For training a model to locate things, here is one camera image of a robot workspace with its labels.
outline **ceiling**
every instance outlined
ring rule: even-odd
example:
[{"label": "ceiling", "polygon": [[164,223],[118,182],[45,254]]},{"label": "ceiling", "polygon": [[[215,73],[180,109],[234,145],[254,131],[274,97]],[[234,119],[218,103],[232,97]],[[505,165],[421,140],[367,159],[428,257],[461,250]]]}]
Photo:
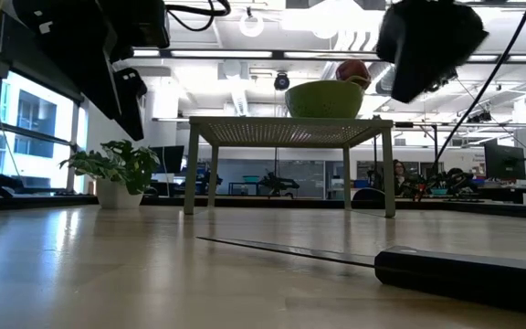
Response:
[{"label": "ceiling", "polygon": [[[336,2],[351,2],[352,0],[330,0]],[[206,7],[207,2],[201,1],[175,1],[192,6]],[[262,17],[263,29],[256,37],[247,37],[241,32],[241,26],[247,29],[256,27],[255,19],[248,19],[243,25],[241,18],[246,15],[246,5],[250,4],[255,17]],[[175,48],[227,48],[227,49],[340,49],[340,50],[373,50],[378,35],[382,11],[358,11],[355,26],[358,31],[348,31],[350,37],[346,44],[344,34],[337,34],[330,38],[309,30],[297,30],[306,27],[301,21],[294,18],[302,13],[309,13],[312,9],[284,9],[285,0],[267,2],[231,1],[233,13],[230,16],[219,17],[212,27],[204,32],[195,33],[185,30],[175,21],[170,19],[169,32],[172,45]],[[476,9],[482,17],[485,28],[490,36],[478,50],[478,53],[501,53],[507,46],[512,34],[518,25],[521,9]],[[203,25],[204,17],[179,15],[184,22],[192,27]],[[324,17],[314,21],[313,28],[320,26],[327,30],[329,35],[331,27],[340,24],[338,15],[336,19]],[[526,26],[523,29],[512,53],[526,54]],[[275,91],[273,81],[277,71],[288,72],[290,85],[295,86],[311,80],[320,80],[325,76],[326,61],[298,61],[298,60],[268,60],[251,59],[241,60],[248,66],[248,81],[243,81],[241,89],[245,90],[245,97],[249,104],[281,104],[283,92]],[[209,111],[221,110],[226,103],[232,103],[231,93],[237,88],[236,84],[228,80],[220,80],[218,64],[223,60],[216,59],[175,59],[175,58],[131,58],[127,63],[134,67],[168,67],[172,70],[180,89],[184,93],[179,104],[182,114],[185,111],[196,113],[201,110],[204,115]],[[410,104],[403,104],[390,100],[388,97],[369,93],[367,95],[361,114],[372,116],[378,112],[382,117],[406,121],[447,121],[456,117],[457,112],[465,110],[472,102],[472,95],[479,92],[479,88],[487,79],[494,65],[470,64],[458,68],[459,81],[452,81],[435,94],[421,95]],[[495,118],[506,118],[512,111],[513,100],[524,96],[526,92],[526,65],[504,65],[489,87],[482,100],[489,101],[491,111]]]}]

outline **red ball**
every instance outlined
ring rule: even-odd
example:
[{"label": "red ball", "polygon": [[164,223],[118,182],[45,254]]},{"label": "red ball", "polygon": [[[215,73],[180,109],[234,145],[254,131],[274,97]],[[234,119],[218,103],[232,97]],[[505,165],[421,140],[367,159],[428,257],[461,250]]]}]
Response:
[{"label": "red ball", "polygon": [[338,80],[347,80],[348,78],[354,76],[364,79],[356,79],[351,81],[361,86],[364,90],[369,88],[369,86],[371,85],[371,74],[366,68],[366,65],[364,65],[364,62],[359,59],[345,60],[336,69],[336,79]]}]

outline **person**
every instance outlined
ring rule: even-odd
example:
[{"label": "person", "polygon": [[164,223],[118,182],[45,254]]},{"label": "person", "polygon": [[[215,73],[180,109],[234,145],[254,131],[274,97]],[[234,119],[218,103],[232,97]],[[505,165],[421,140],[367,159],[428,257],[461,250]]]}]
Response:
[{"label": "person", "polygon": [[405,181],[405,165],[399,160],[393,160],[394,169],[394,194],[401,196],[401,186]]}]

